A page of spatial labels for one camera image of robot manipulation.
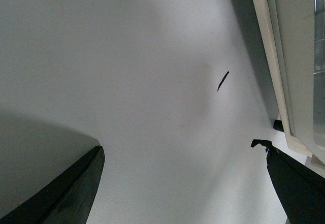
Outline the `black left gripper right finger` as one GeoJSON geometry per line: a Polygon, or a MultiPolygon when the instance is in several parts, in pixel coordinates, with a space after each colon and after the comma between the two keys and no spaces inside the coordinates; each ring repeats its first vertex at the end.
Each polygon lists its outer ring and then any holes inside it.
{"type": "Polygon", "coordinates": [[[324,178],[273,146],[254,139],[267,153],[267,170],[290,223],[324,223],[324,178]]]}

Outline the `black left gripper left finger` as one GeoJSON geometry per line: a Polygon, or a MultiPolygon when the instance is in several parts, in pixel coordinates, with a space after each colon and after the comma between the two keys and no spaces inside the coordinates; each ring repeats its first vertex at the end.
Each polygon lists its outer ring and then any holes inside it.
{"type": "Polygon", "coordinates": [[[1,223],[86,223],[98,192],[105,153],[96,146],[1,223]]]}

